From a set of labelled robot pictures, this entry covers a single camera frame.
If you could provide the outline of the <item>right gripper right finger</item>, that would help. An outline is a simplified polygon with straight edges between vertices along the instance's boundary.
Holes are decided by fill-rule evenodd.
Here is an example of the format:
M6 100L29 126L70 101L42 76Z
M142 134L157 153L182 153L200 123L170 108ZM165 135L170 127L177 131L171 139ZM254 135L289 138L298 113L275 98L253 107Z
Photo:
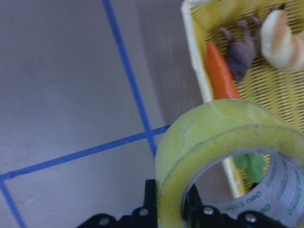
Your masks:
M188 190L184 201L186 228L281 228L283 225L259 212L247 210L236 218L221 213L216 207L204 205L195 185Z

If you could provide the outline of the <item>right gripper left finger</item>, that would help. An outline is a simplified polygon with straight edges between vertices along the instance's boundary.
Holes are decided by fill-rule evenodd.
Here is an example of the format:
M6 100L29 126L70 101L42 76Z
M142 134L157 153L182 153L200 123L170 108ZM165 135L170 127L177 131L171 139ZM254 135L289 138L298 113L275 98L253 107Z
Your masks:
M96 214L79 225L80 228L156 228L156 181L145 181L143 205L134 209L129 215L116 220L109 214Z

